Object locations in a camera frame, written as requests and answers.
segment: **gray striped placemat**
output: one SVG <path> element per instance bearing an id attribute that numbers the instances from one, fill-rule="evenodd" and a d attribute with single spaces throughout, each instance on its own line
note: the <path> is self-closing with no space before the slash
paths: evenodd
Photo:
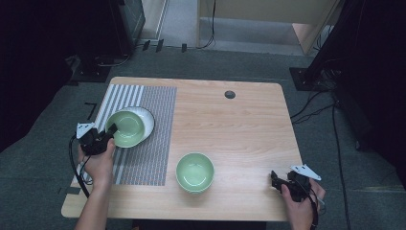
<path id="1" fill-rule="evenodd" d="M 154 130 L 141 144 L 127 149 L 116 147 L 115 184 L 165 185 L 175 99 L 176 87 L 109 85 L 95 122 L 98 131 L 104 129 L 111 114 L 129 106 L 144 107 L 155 118 Z"/>

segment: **green bowl on plate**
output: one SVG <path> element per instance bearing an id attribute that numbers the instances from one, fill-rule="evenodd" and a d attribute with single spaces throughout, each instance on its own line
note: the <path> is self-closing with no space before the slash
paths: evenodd
<path id="1" fill-rule="evenodd" d="M 117 131 L 114 133 L 114 143 L 121 148 L 130 148 L 143 141 L 146 130 L 143 120 L 134 112 L 117 111 L 112 114 L 105 124 L 107 131 L 111 125 L 116 124 Z"/>

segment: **wooden table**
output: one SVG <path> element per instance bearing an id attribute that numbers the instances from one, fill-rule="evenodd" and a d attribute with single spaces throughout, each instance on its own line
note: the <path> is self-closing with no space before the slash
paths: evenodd
<path id="1" fill-rule="evenodd" d="M 177 88 L 165 186 L 113 185 L 110 218 L 286 220 L 268 174 L 286 179 L 289 166 L 302 160 L 280 85 L 121 77 L 110 83 Z M 233 99 L 224 96 L 229 90 Z M 200 195 L 183 191 L 175 177 L 177 162 L 191 151 L 214 162 L 214 182 Z M 83 193 L 67 195 L 62 215 L 77 218 L 85 202 Z"/>

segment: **gray carpet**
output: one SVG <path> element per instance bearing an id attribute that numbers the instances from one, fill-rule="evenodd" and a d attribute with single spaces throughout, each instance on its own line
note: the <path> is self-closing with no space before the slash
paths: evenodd
<path id="1" fill-rule="evenodd" d="M 87 122 L 92 106 L 102 103 L 111 78 L 147 77 L 279 83 L 290 114 L 309 97 L 296 91 L 289 67 L 307 67 L 312 57 L 290 57 L 204 50 L 152 47 L 138 50 L 125 64 L 111 69 L 106 83 L 64 86 L 37 119 L 30 133 L 0 153 L 0 229 L 73 229 L 76 219 L 64 218 L 60 209 L 72 170 L 68 142 L 76 123 Z M 331 104 L 328 93 L 318 96 L 304 114 Z M 94 121 L 97 112 L 90 118 Z M 331 108 L 294 126 L 304 163 L 322 178 L 327 190 L 327 211 L 318 229 L 347 229 L 337 146 Z M 351 229 L 402 229 L 406 193 L 395 169 L 380 155 L 355 150 L 355 140 L 340 109 L 335 111 L 343 173 L 347 187 Z M 130 229 L 128 219 L 109 219 L 108 229 Z M 286 222 L 269 222 L 267 229 L 289 229 Z"/>

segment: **green bowl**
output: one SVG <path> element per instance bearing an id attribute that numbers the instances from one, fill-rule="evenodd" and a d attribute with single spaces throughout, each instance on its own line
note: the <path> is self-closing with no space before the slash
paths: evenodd
<path id="1" fill-rule="evenodd" d="M 114 133 L 114 143 L 116 146 L 130 148 L 143 141 L 146 128 L 141 118 L 134 112 L 115 112 L 107 119 L 105 131 L 114 123 L 117 126 L 117 131 Z"/>
<path id="2" fill-rule="evenodd" d="M 180 159 L 176 167 L 176 180 L 189 193 L 199 194 L 213 182 L 214 165 L 206 155 L 193 152 Z"/>

